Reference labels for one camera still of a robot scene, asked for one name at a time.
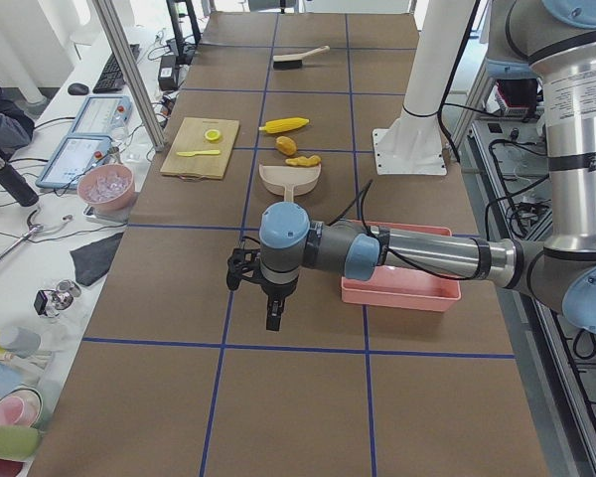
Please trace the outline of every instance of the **black mouse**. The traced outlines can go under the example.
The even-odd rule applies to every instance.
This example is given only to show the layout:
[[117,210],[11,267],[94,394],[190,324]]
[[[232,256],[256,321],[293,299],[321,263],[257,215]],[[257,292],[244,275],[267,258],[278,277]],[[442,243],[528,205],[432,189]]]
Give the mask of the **black mouse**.
[[73,82],[69,84],[67,91],[72,96],[84,96],[90,92],[90,89],[88,89],[88,86],[82,84],[81,82]]

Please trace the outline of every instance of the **black brush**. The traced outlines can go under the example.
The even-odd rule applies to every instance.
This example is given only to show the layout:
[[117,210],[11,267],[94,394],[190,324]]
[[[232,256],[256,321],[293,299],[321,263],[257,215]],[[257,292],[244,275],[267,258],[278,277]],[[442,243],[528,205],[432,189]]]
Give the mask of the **black brush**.
[[296,70],[302,68],[302,61],[307,57],[318,55],[329,51],[329,47],[320,47],[305,53],[294,53],[292,55],[274,55],[275,70]]

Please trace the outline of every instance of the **wooden cutting board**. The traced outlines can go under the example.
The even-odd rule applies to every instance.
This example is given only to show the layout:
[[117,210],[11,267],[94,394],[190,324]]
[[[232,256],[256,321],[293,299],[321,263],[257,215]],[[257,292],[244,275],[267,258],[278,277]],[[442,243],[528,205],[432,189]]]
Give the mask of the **wooden cutting board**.
[[[238,134],[239,122],[231,119],[186,117],[181,123],[170,152],[161,166],[164,176],[192,176],[222,179],[229,162],[231,148]],[[204,134],[208,129],[218,129],[222,137],[210,142]],[[219,149],[218,156],[181,157],[177,152]]]

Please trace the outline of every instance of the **dustpan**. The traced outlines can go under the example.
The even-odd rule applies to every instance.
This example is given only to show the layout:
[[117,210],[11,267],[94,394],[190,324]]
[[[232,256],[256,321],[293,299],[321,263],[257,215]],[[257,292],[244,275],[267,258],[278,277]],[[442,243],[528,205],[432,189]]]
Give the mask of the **dustpan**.
[[272,194],[283,196],[285,202],[294,202],[295,196],[311,192],[318,183],[320,170],[320,164],[314,167],[258,166],[265,188]]

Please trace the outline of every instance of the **keyboard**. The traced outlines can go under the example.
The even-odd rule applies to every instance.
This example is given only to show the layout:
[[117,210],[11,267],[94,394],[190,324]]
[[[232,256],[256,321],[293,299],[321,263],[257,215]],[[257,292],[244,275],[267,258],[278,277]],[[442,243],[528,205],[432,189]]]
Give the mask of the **keyboard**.
[[[139,57],[139,45],[133,43],[130,45],[130,51],[135,57],[135,60]],[[92,92],[116,92],[121,91],[126,81],[123,79],[123,73],[121,67],[117,62],[117,58],[113,53],[110,54],[108,61],[103,66],[99,79],[92,89]]]

